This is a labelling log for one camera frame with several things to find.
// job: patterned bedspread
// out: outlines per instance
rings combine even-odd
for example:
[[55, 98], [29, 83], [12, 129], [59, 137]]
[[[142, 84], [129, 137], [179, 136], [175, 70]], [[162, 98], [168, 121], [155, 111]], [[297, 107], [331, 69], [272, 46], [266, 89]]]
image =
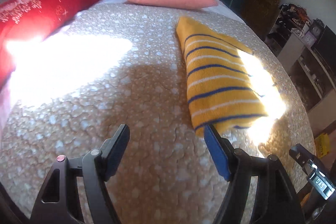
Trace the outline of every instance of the patterned bedspread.
[[[107, 183], [122, 223], [212, 223], [228, 183], [192, 129], [185, 64], [175, 37], [181, 15], [246, 44], [272, 74], [287, 110], [259, 148], [280, 157], [297, 190], [304, 186], [288, 149], [301, 143], [314, 151], [307, 114], [288, 75], [250, 28], [208, 12], [104, 4], [34, 45], [30, 54], [25, 49], [25, 65], [12, 77], [11, 95], [19, 102], [2, 136], [0, 181], [26, 215], [57, 155], [82, 156], [126, 123], [131, 140]], [[259, 155], [246, 131], [224, 136]], [[251, 181], [242, 223], [252, 212], [256, 182]], [[79, 193], [90, 222], [81, 180]]]

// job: yellow bag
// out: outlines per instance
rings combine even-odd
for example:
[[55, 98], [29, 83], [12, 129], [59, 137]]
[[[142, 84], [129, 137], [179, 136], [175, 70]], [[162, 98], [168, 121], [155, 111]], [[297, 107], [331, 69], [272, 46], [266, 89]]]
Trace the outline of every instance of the yellow bag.
[[314, 141], [316, 146], [317, 157], [319, 159], [329, 154], [330, 141], [328, 134], [322, 133], [320, 136], [316, 137]]

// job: red pillow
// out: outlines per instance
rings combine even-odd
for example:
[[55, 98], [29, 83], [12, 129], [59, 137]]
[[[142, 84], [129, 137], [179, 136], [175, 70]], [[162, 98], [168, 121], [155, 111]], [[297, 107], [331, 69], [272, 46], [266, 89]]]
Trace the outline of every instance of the red pillow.
[[99, 0], [9, 0], [0, 5], [0, 88], [15, 65], [7, 52], [9, 41], [45, 39], [78, 11]]

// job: screw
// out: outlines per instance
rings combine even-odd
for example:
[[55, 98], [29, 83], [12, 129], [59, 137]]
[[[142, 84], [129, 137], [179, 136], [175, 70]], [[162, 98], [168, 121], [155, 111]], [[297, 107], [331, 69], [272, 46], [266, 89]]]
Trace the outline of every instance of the screw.
[[236, 149], [235, 149], [235, 154], [236, 154], [236, 155], [242, 155], [243, 152], [244, 152], [244, 151], [243, 151], [242, 149], [240, 149], [240, 148], [236, 148]]
[[269, 155], [268, 158], [269, 158], [270, 160], [273, 160], [273, 161], [277, 161], [277, 160], [278, 160], [278, 157], [275, 156], [275, 155], [273, 155], [273, 154]]
[[59, 156], [56, 158], [56, 160], [57, 160], [58, 162], [61, 162], [61, 161], [65, 160], [65, 155], [59, 155]]
[[91, 150], [91, 155], [92, 155], [92, 156], [96, 156], [96, 155], [98, 155], [99, 153], [100, 153], [100, 150], [97, 149], [97, 148]]

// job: sunlight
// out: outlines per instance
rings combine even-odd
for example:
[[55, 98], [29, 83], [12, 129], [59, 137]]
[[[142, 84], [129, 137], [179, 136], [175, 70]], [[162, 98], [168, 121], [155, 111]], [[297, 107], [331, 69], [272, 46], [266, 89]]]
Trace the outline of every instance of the sunlight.
[[7, 48], [16, 62], [11, 96], [37, 108], [102, 77], [131, 47], [130, 40], [108, 35], [59, 33], [43, 42], [11, 41]]
[[280, 119], [286, 111], [286, 105], [282, 101], [277, 87], [274, 85], [272, 76], [264, 70], [261, 62], [253, 55], [238, 51], [245, 69], [250, 77], [252, 89], [261, 95], [260, 101], [263, 103], [268, 117], [258, 118], [248, 134], [255, 145], [265, 143], [271, 133], [271, 129], [276, 119]]

